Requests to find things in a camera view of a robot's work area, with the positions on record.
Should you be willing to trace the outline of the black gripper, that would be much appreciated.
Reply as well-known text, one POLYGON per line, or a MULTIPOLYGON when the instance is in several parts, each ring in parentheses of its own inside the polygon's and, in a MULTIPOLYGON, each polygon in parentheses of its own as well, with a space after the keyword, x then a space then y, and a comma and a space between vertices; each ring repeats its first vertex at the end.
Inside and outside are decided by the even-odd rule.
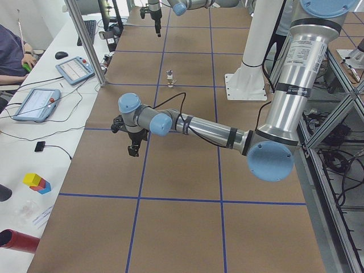
POLYGON ((152 19, 154 20, 155 24, 155 32, 157 34, 157 37, 161 37, 161 18, 162 18, 162 12, 161 11, 153 11, 152 12, 152 19))
POLYGON ((128 153, 130 156, 138 157, 141 142, 147 141, 148 132, 128 133, 128 136, 131 140, 131 145, 127 148, 128 153))

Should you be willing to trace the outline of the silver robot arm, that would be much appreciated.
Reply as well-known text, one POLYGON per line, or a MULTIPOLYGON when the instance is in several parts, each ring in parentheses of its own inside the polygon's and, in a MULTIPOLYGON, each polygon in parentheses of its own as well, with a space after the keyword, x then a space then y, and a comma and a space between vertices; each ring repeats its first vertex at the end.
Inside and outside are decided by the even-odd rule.
POLYGON ((297 126, 311 95, 328 44, 341 31, 346 14, 355 1, 299 1, 290 31, 293 36, 277 83, 266 121, 255 130, 241 131, 207 121, 179 110, 159 110, 141 103, 134 93, 118 100, 120 114, 112 131, 128 133, 131 156, 138 156, 140 144, 149 133, 167 135, 171 130, 195 135, 222 148, 239 151, 247 158, 257 178, 277 182, 292 171, 298 144, 297 126))
MULTIPOLYGON (((161 19, 162 8, 161 1, 147 1, 145 6, 139 10, 140 17, 145 18, 146 14, 150 14, 151 19, 154 21, 155 32, 157 37, 161 37, 161 19)), ((195 10, 200 8, 210 8, 211 6, 231 8, 239 4, 238 0, 170 0, 168 4, 172 11, 177 16, 183 15, 187 10, 195 10)))

